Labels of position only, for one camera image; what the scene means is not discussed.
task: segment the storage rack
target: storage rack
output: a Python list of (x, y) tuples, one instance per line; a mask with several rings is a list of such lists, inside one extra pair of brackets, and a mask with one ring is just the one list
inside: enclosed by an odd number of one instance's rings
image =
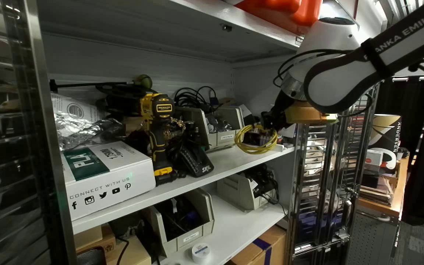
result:
[(41, 48), (35, 11), (34, 2), (0, 2), (0, 264), (74, 257), (57, 151), (50, 149), (56, 139), (47, 134), (54, 126), (40, 80), (43, 56), (34, 58)]
[[(344, 261), (377, 90), (371, 89), (336, 124), (296, 127), (299, 173), (288, 224), (294, 264)], [(306, 237), (303, 217), (314, 218)]]

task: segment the robotic arm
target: robotic arm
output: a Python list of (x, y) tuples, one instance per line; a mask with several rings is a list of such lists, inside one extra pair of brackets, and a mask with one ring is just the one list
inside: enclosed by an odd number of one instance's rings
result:
[(286, 124), (325, 123), (325, 114), (349, 109), (371, 86), (424, 59), (424, 6), (361, 46), (353, 30), (344, 20), (312, 27), (294, 56), (299, 62), (283, 77), (272, 115), (286, 117)]

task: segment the metal shelving unit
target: metal shelving unit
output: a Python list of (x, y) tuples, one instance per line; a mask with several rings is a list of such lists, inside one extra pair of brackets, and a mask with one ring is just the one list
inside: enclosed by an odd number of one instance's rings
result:
[(34, 0), (0, 2), (0, 264), (74, 264)]
[(294, 264), (344, 264), (374, 99), (377, 87), (339, 123), (296, 129), (299, 173), (288, 224)]

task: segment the cordless drill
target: cordless drill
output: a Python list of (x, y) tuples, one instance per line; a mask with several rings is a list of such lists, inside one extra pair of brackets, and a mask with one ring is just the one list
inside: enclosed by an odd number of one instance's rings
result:
[(166, 158), (166, 145), (171, 139), (169, 123), (172, 103), (166, 95), (150, 93), (141, 99), (143, 129), (149, 136), (155, 179), (157, 184), (169, 182), (172, 167)]

